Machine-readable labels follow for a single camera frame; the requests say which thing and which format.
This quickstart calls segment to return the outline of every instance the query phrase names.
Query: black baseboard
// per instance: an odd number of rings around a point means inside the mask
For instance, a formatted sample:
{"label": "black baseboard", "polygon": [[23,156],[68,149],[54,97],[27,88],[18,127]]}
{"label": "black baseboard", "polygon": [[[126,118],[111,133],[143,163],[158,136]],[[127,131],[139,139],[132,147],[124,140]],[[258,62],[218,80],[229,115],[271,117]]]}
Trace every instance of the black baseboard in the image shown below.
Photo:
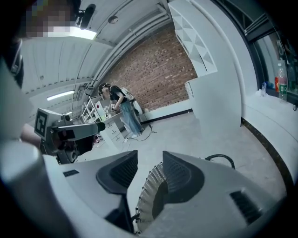
{"label": "black baseboard", "polygon": [[185,110],[185,111],[182,111],[182,112],[176,112],[176,113],[166,115],[166,116],[163,116],[163,117],[151,119],[151,120],[148,120],[148,121],[143,121],[143,122],[141,122],[141,124],[147,124],[147,123],[150,123],[150,122],[159,121],[159,120],[163,120],[163,119],[166,119],[166,118],[179,116],[179,115],[182,115],[182,114],[185,114],[185,113],[188,113],[188,112],[192,112],[192,108],[188,109],[188,110]]}
{"label": "black baseboard", "polygon": [[270,154],[274,163],[276,164],[282,178],[284,181],[285,189],[287,194],[291,193],[294,188],[294,182],[288,167],[285,165],[283,159],[280,157],[279,153],[273,147],[273,145],[265,138],[265,136],[259,132],[252,124],[250,124],[244,118],[241,118],[241,123],[258,139],[258,141],[264,146],[266,151]]}

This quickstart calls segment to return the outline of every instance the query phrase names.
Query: white desk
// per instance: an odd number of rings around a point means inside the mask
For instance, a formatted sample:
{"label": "white desk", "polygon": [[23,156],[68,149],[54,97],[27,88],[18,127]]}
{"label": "white desk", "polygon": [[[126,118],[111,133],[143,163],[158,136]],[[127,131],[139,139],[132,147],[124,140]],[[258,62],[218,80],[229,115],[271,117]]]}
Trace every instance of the white desk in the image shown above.
{"label": "white desk", "polygon": [[103,121],[106,125],[106,129],[100,132],[100,135],[108,146],[110,146],[111,149],[118,151],[122,150],[124,142],[124,137],[115,123],[115,120],[118,120],[120,116],[122,116],[122,112]]}

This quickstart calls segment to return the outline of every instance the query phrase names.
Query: gray floor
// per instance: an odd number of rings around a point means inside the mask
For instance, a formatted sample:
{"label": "gray floor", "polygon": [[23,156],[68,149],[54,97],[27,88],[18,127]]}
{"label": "gray floor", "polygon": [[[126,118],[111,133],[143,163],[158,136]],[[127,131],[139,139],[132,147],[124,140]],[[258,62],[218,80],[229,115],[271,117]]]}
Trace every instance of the gray floor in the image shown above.
{"label": "gray floor", "polygon": [[[145,141],[129,140],[123,144],[122,151],[138,150],[138,171],[128,190],[128,203],[132,214],[141,188],[149,171],[162,160],[162,151],[207,157],[222,153],[230,156],[236,169],[260,187],[269,192],[276,200],[285,195],[282,177],[272,158],[254,137],[242,126],[239,132],[220,139],[205,141],[200,136],[198,120],[193,113],[183,114],[152,123],[153,133]],[[138,140],[146,138],[150,128],[146,127]],[[118,152],[111,151],[107,144],[100,143],[92,151],[80,156],[78,162],[104,158]],[[214,159],[230,166],[225,159]]]}

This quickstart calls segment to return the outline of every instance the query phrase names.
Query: wall-mounted fixture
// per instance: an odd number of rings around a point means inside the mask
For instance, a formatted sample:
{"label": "wall-mounted fixture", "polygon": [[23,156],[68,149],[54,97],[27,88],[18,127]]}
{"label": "wall-mounted fixture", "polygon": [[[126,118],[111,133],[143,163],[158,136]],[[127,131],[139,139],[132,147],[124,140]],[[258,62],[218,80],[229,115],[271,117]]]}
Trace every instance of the wall-mounted fixture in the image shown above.
{"label": "wall-mounted fixture", "polygon": [[74,94],[74,90],[70,90],[70,91],[67,91],[67,92],[64,92],[64,93],[59,93],[57,95],[53,95],[51,97],[47,97],[47,100],[50,101],[50,100],[53,100],[53,99],[56,99],[56,98],[59,98],[59,97],[63,97],[63,96],[66,96],[66,95],[71,95],[71,94]]}
{"label": "wall-mounted fixture", "polygon": [[80,101],[82,99],[82,95],[83,95],[83,90],[79,89],[75,100]]}
{"label": "wall-mounted fixture", "polygon": [[115,24],[118,20],[119,20],[119,19],[118,19],[117,16],[111,16],[111,17],[108,19],[108,22],[109,22],[109,24]]}

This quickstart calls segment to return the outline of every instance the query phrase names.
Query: power cord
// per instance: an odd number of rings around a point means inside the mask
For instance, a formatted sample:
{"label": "power cord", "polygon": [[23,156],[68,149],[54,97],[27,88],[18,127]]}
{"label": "power cord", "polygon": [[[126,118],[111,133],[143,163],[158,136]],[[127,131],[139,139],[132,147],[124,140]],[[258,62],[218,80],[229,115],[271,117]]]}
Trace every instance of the power cord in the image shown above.
{"label": "power cord", "polygon": [[130,147],[130,141],[128,141],[127,139],[125,139],[125,140],[122,142],[122,149],[121,149],[120,153],[121,153],[122,150],[124,149],[123,144],[126,143],[126,142],[129,142],[129,145],[128,145],[128,147],[127,147],[127,149],[126,149],[125,152],[127,152],[127,151],[129,150],[129,147]]}
{"label": "power cord", "polygon": [[157,133],[157,132],[154,132],[154,131],[152,130],[152,125],[149,124],[149,127],[151,128],[151,132],[149,133],[149,135],[148,135],[145,139],[141,139],[141,140],[135,139],[135,140],[141,142],[141,141],[146,140],[152,133]]}
{"label": "power cord", "polygon": [[229,156],[224,155],[224,154],[214,154],[214,155],[210,155],[210,156],[208,156],[207,158],[205,158],[205,160],[210,161],[210,160],[212,160],[213,158],[216,158],[216,157],[223,157],[223,158],[226,158],[226,159],[230,162],[232,169],[235,169],[234,161],[233,161]]}

